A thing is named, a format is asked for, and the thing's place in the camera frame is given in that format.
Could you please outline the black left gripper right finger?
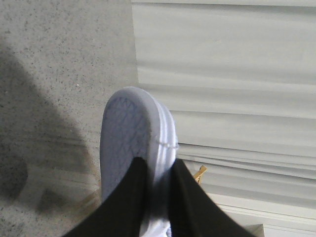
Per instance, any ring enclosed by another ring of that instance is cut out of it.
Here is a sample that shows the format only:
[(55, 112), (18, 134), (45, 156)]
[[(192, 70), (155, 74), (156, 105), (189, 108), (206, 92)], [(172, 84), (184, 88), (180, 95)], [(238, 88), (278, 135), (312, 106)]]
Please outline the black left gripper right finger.
[(168, 217), (173, 237), (251, 237), (195, 181), (184, 162), (171, 169)]

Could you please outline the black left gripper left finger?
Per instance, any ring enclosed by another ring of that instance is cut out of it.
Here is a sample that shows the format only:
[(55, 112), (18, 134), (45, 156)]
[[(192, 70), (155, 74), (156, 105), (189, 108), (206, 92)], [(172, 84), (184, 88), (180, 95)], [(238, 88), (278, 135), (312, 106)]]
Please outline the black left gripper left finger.
[(147, 164), (134, 158), (110, 196), (66, 237), (138, 237), (144, 216)]

